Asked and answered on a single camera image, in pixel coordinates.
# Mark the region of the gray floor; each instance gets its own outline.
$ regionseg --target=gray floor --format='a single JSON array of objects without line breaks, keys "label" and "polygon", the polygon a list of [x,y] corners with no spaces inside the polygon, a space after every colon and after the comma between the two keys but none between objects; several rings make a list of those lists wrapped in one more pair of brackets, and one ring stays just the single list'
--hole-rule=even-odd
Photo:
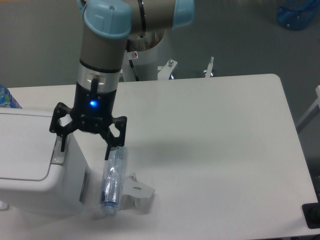
[{"label": "gray floor", "polygon": [[[216,76],[277,74],[294,121],[320,85],[320,13],[302,31],[280,27],[280,0],[196,0],[190,27],[168,30],[159,65],[179,62],[178,78],[200,77],[214,56]],[[82,39],[76,0],[0,1],[0,83],[8,87],[76,82]],[[320,174],[320,117],[300,134]]]}]

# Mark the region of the white table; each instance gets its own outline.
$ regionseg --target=white table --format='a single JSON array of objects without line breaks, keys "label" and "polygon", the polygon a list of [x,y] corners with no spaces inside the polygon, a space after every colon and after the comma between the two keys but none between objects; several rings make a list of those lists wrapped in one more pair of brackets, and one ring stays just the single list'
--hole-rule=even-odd
[{"label": "white table", "polygon": [[[10,89],[25,109],[73,105],[74,85]],[[113,115],[128,117],[126,172],[154,187],[150,207],[97,215],[106,144],[77,131],[92,169],[86,210],[49,217],[0,212],[6,240],[251,240],[320,233],[317,201],[279,78],[272,74],[120,83]]]}]

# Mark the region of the metal bracket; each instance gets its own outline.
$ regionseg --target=metal bracket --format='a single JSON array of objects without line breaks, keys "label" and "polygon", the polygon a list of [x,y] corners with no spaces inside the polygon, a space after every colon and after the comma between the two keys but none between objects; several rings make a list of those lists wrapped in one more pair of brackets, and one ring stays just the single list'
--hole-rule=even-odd
[{"label": "metal bracket", "polygon": [[299,134],[315,116],[320,112],[320,85],[315,89],[317,99],[311,104],[311,106],[305,111],[296,123],[296,131]]}]

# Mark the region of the white bracket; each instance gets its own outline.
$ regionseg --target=white bracket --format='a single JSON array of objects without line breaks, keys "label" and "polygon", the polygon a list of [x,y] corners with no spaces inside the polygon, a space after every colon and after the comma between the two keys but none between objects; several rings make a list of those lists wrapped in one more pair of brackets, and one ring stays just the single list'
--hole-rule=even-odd
[{"label": "white bracket", "polygon": [[158,72],[158,80],[168,80],[178,62],[170,59],[165,66]]},{"label": "white bracket", "polygon": [[121,202],[126,202],[131,199],[134,202],[134,206],[138,209],[142,209],[149,202],[155,189],[140,182],[136,178],[136,174],[133,172],[130,174],[122,184],[122,198]]},{"label": "white bracket", "polygon": [[205,78],[211,78],[212,69],[214,68],[214,60],[215,57],[212,56],[205,72]]},{"label": "white bracket", "polygon": [[296,131],[300,133],[315,116],[320,112],[320,85],[315,89],[317,99],[311,104],[311,106],[305,111],[296,123]]},{"label": "white bracket", "polygon": [[3,201],[0,201],[0,211],[6,211],[9,209],[9,205]]}]

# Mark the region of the white machine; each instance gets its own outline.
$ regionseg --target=white machine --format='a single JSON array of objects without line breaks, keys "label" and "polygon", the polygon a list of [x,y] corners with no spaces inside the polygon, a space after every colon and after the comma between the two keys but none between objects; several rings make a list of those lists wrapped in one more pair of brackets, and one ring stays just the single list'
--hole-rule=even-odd
[{"label": "white machine", "polygon": [[6,142],[0,144],[0,200],[26,211],[74,214],[83,209],[90,169],[73,134],[60,151],[50,121],[51,113],[0,108]]}]

